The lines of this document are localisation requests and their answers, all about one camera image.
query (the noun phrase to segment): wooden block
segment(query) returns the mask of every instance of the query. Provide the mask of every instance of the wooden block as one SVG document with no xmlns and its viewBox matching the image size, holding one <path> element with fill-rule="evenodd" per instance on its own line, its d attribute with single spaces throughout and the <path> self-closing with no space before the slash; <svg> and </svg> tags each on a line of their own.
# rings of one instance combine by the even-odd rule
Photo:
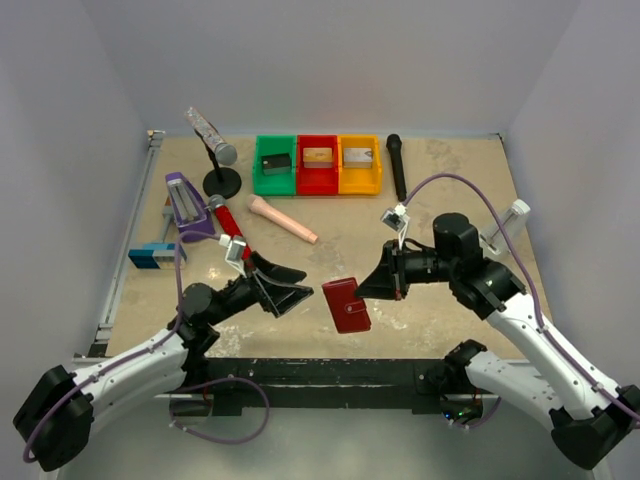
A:
<svg viewBox="0 0 640 480">
<path fill-rule="evenodd" d="M 333 166 L 333 150 L 330 148 L 305 148 L 302 150 L 302 161 L 306 168 L 331 168 Z"/>
</svg>

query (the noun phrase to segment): blue object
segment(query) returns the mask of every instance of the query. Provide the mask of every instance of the blue object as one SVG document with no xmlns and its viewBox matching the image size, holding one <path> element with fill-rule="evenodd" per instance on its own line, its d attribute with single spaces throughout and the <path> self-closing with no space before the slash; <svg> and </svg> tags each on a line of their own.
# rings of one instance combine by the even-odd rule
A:
<svg viewBox="0 0 640 480">
<path fill-rule="evenodd" d="M 129 259 L 137 268 L 172 269 L 174 267 L 174 243 L 145 243 L 129 250 Z M 187 253 L 180 246 L 180 256 L 187 261 Z"/>
</svg>

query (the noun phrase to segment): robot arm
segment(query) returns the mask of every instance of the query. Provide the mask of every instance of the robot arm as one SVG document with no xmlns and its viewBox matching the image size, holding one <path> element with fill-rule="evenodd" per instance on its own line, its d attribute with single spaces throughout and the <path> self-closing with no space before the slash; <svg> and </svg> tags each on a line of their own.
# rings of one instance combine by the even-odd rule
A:
<svg viewBox="0 0 640 480">
<path fill-rule="evenodd" d="M 240 261 L 244 244 L 238 237 L 228 246 L 227 261 L 240 275 L 222 290 L 202 283 L 188 286 L 177 329 L 176 316 L 128 352 L 73 372 L 59 365 L 42 376 L 13 424 L 27 442 L 36 432 L 31 452 L 44 471 L 71 461 L 91 436 L 140 403 L 206 380 L 204 353 L 220 337 L 213 326 L 256 303 L 280 317 L 313 294 L 313 289 L 297 285 L 304 272 L 268 262 L 257 252 Z M 132 354 L 135 358 L 127 360 Z M 52 409 L 55 413 L 43 422 Z"/>
<path fill-rule="evenodd" d="M 437 217 L 433 222 L 435 248 L 404 240 L 408 217 L 403 208 L 388 211 L 383 221 L 400 236 L 385 243 L 378 267 L 358 287 L 356 296 L 401 300 L 412 283 L 447 282 L 459 303 L 505 335 L 542 375 L 515 372 L 470 340 L 444 359 L 440 382 L 470 383 L 494 392 L 550 430 L 563 454 L 585 469 L 597 465 L 634 428 L 635 420 L 603 390 L 615 392 L 618 403 L 636 413 L 640 412 L 640 390 L 634 385 L 620 387 L 544 316 L 541 327 L 531 295 L 506 266 L 484 257 L 478 231 L 467 217 L 459 213 Z M 561 355 L 554 342 L 572 361 Z M 589 372 L 598 388 L 580 368 Z"/>
</svg>

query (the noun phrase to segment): red wallet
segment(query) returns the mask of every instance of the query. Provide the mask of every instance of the red wallet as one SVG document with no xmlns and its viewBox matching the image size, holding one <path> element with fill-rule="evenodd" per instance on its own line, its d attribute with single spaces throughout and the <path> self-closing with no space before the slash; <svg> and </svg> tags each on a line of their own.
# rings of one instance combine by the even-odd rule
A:
<svg viewBox="0 0 640 480">
<path fill-rule="evenodd" d="M 371 320 L 367 305 L 354 293 L 358 287 L 356 279 L 343 278 L 322 285 L 327 305 L 336 324 L 338 333 L 367 332 L 371 330 Z"/>
</svg>

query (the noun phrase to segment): purple stapler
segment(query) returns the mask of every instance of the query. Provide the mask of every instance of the purple stapler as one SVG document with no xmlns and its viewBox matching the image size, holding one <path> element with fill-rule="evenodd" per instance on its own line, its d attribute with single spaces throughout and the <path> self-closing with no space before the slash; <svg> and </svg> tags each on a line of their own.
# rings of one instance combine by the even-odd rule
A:
<svg viewBox="0 0 640 480">
<path fill-rule="evenodd" d="M 169 173 L 165 179 L 180 233 L 202 232 L 213 235 L 215 230 L 211 221 L 211 212 L 205 208 L 205 203 L 195 187 L 180 172 Z M 198 235 L 186 235 L 184 242 L 197 242 L 204 238 Z"/>
</svg>

